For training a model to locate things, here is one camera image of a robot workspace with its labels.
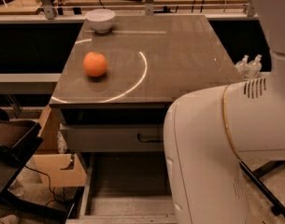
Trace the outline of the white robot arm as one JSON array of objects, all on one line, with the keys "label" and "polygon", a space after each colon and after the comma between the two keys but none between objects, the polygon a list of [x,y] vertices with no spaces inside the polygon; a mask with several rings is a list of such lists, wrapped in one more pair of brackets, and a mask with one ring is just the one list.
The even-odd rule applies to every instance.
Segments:
[{"label": "white robot arm", "polygon": [[164,154],[178,224],[254,224],[240,162],[285,159],[285,0],[252,0],[271,73],[178,98]]}]

